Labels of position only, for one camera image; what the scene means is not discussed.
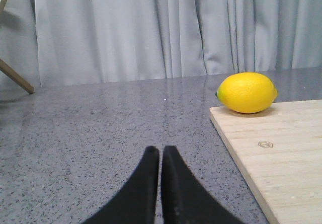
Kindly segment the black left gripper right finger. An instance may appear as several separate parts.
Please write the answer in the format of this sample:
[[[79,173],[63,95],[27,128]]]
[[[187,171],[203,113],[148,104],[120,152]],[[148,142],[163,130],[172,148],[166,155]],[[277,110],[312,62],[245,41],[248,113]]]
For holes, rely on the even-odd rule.
[[[242,223],[199,183],[175,146],[166,146],[161,174],[164,223]]]

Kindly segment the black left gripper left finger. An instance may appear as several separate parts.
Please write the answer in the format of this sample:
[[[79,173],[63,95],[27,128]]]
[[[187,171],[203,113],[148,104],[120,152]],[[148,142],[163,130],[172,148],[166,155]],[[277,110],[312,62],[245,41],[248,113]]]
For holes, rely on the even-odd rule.
[[[154,223],[158,170],[159,150],[148,146],[127,182],[84,223]]]

